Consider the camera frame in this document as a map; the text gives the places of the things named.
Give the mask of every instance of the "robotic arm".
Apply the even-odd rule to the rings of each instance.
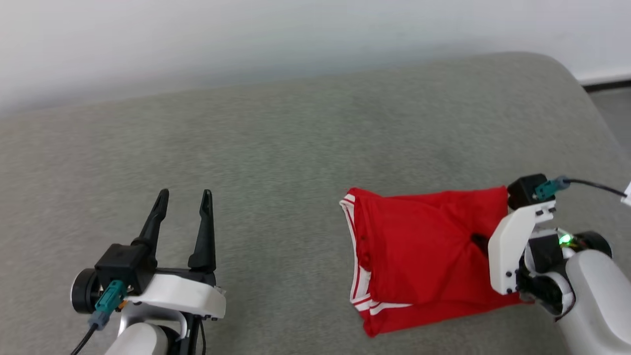
[[[106,355],[193,355],[203,320],[224,317],[226,299],[215,280],[213,201],[204,190],[201,223],[188,269],[158,268],[155,251],[165,218],[168,190],[162,190],[140,236],[131,245],[112,244],[94,268],[77,275],[71,301],[78,313],[91,314],[90,330],[72,355],[79,353],[95,330],[102,330],[113,311],[121,313],[118,338]],[[170,320],[177,329],[150,323]]]
[[[514,211],[489,240],[491,285],[500,294],[520,292],[542,305],[572,354],[631,354],[631,283],[611,259],[607,241],[591,231],[539,227],[553,218],[554,192],[569,186],[546,192],[553,184],[538,174],[508,187]],[[627,193],[615,193],[627,203]]]

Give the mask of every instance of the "black cable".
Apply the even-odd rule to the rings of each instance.
[[[77,354],[79,354],[79,352],[81,351],[83,346],[85,346],[85,344],[88,342],[88,340],[90,340],[90,337],[92,336],[92,334],[94,334],[94,331],[97,329],[97,327],[98,327],[98,325],[96,325],[96,324],[93,324],[90,327],[88,332],[83,336],[83,339],[81,339],[81,341],[79,342],[79,345],[77,345],[77,347],[74,348],[74,350],[70,353],[70,355],[77,355]]]
[[[583,185],[591,186],[593,188],[597,188],[597,189],[608,191],[608,192],[616,194],[618,196],[627,197],[627,194],[622,192],[622,191],[620,191],[620,190],[616,190],[615,188],[611,188],[609,186],[605,186],[605,185],[602,185],[602,184],[593,183],[591,181],[581,180],[581,179],[564,179],[563,181],[566,182],[566,183],[583,184]]]
[[[201,331],[201,355],[206,355],[206,333],[204,333],[204,320],[199,321],[199,330]]]

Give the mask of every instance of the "folded clothing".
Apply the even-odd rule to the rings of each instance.
[[[507,199],[503,186],[394,197],[349,190],[340,205],[355,252],[350,301],[366,333],[520,303],[491,288],[485,249]]]

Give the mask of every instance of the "black baseboard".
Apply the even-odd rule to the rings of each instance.
[[[614,81],[613,83],[602,83],[594,85],[585,85],[583,88],[587,92],[597,92],[603,90],[611,90],[615,88],[628,88],[631,87],[631,80]]]

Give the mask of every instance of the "gray table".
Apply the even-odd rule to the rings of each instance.
[[[0,353],[69,352],[74,276],[171,198],[158,262],[183,267],[215,196],[226,318],[215,354],[560,354],[534,306],[369,339],[348,302],[346,189],[475,189],[535,172],[623,188],[628,160],[554,60],[512,53],[32,112],[0,120]],[[631,210],[575,187],[555,222],[595,229],[631,274]],[[84,354],[103,353],[114,319]]]

